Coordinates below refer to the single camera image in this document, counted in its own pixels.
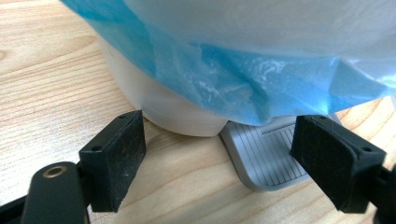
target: plastic bag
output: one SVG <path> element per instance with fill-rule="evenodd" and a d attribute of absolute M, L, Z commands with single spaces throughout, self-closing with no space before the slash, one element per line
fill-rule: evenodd
<path fill-rule="evenodd" d="M 63 2 L 144 73 L 237 122 L 396 92 L 395 1 Z"/>

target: wooden table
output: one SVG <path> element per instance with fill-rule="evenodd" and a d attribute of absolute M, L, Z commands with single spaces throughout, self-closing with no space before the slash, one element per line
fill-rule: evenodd
<path fill-rule="evenodd" d="M 134 110 L 107 70 L 94 31 L 53 0 L 0 4 L 0 204 L 28 190 L 39 168 L 78 151 Z M 338 113 L 396 162 L 389 98 Z M 145 120 L 148 153 L 116 214 L 92 223 L 371 223 L 337 212 L 307 180 L 276 192 L 244 187 L 218 137 L 170 133 Z"/>

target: white bucket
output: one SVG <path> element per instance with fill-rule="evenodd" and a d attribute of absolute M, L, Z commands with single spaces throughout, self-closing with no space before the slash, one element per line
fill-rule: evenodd
<path fill-rule="evenodd" d="M 102 52 L 120 89 L 135 109 L 156 125 L 174 133 L 215 136 L 224 127 L 220 118 L 173 93 L 130 63 L 99 36 Z"/>

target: screw hole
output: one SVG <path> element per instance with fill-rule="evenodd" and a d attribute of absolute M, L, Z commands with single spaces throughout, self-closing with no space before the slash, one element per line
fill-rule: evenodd
<path fill-rule="evenodd" d="M 102 149 L 102 147 L 92 147 L 91 148 L 92 151 L 99 151 L 100 149 Z"/>
<path fill-rule="evenodd" d="M 46 170 L 46 172 L 44 172 L 43 176 L 46 178 L 53 178 L 53 177 L 63 174 L 64 172 L 66 172 L 66 170 L 67 170 L 67 168 L 65 166 L 51 167 L 48 170 Z"/>
<path fill-rule="evenodd" d="M 369 147 L 363 147 L 362 149 L 363 149 L 363 151 L 366 151 L 366 152 L 372 152 L 372 150 Z"/>

